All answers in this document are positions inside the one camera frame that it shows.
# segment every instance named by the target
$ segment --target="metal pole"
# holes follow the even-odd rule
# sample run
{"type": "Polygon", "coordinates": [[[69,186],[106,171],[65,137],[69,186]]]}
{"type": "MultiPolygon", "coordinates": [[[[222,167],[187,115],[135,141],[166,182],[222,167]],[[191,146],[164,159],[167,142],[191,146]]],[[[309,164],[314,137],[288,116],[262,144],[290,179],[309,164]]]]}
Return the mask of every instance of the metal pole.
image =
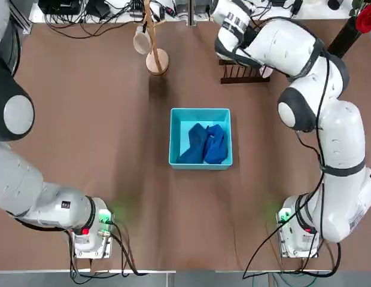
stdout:
{"type": "Polygon", "coordinates": [[[12,1],[9,1],[9,8],[11,15],[14,17],[16,22],[19,24],[20,27],[23,29],[23,34],[30,34],[32,23],[29,19],[22,13],[20,9],[18,9],[12,1]]]}
{"type": "Polygon", "coordinates": [[[188,0],[187,26],[196,26],[194,15],[195,15],[195,2],[194,2],[194,0],[188,0]]]}

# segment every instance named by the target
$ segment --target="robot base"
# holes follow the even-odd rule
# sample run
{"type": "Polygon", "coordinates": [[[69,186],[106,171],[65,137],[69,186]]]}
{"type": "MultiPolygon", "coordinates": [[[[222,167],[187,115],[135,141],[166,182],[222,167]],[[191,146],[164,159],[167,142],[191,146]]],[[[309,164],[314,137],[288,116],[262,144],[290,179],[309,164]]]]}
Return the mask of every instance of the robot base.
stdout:
{"type": "Polygon", "coordinates": [[[105,233],[112,232],[112,225],[105,224],[105,221],[113,221],[114,216],[107,209],[103,200],[98,197],[92,198],[95,204],[94,223],[86,235],[72,233],[72,241],[75,244],[77,258],[101,259],[110,258],[112,249],[112,237],[102,236],[98,231],[105,233]]]}
{"type": "MultiPolygon", "coordinates": [[[[276,222],[280,222],[281,217],[280,213],[276,213],[276,222]]],[[[294,234],[291,232],[290,224],[285,224],[277,233],[278,241],[279,241],[279,252],[281,258],[307,258],[309,256],[309,251],[297,251],[293,248],[294,244],[294,234]]],[[[312,248],[311,250],[311,258],[318,258],[317,248],[312,248]]]]}

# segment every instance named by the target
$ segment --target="wooden base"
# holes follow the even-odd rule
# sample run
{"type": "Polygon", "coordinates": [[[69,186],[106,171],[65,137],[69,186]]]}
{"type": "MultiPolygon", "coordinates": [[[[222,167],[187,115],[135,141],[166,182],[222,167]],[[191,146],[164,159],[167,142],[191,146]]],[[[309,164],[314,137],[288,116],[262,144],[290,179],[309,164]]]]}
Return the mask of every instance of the wooden base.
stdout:
{"type": "Polygon", "coordinates": [[[242,83],[266,83],[270,77],[263,78],[264,71],[259,69],[237,65],[233,61],[219,59],[219,66],[224,66],[224,75],[220,78],[220,84],[242,84],[242,83]]]}
{"type": "Polygon", "coordinates": [[[155,76],[163,75],[167,71],[169,66],[169,57],[165,50],[157,49],[157,55],[159,57],[159,62],[162,66],[161,72],[159,72],[159,69],[156,66],[153,52],[150,52],[145,60],[145,64],[147,65],[148,71],[155,76]]]}

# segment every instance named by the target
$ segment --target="red flower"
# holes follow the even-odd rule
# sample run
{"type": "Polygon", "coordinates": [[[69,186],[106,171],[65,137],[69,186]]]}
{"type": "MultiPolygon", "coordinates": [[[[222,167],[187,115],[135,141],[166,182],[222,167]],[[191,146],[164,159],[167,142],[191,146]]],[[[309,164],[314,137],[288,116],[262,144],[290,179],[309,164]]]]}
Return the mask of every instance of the red flower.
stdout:
{"type": "Polygon", "coordinates": [[[368,5],[358,15],[355,21],[355,27],[361,33],[369,33],[371,31],[371,5],[368,5]]]}

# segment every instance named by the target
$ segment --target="wooden stand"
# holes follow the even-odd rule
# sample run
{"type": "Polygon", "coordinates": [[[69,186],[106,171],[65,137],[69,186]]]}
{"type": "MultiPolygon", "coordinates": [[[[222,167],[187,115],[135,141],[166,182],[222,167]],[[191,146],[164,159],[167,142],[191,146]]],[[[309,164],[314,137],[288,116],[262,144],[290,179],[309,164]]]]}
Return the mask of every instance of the wooden stand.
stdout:
{"type": "Polygon", "coordinates": [[[147,17],[147,29],[152,40],[152,51],[147,55],[145,64],[147,65],[148,71],[155,75],[163,75],[169,66],[169,57],[167,53],[162,49],[157,49],[156,38],[155,38],[155,27],[162,22],[154,25],[151,18],[150,0],[144,0],[144,10],[147,17]]]}
{"type": "Polygon", "coordinates": [[[237,65],[233,61],[219,59],[219,66],[224,66],[224,75],[220,84],[266,83],[270,77],[263,78],[258,69],[237,65]]]}

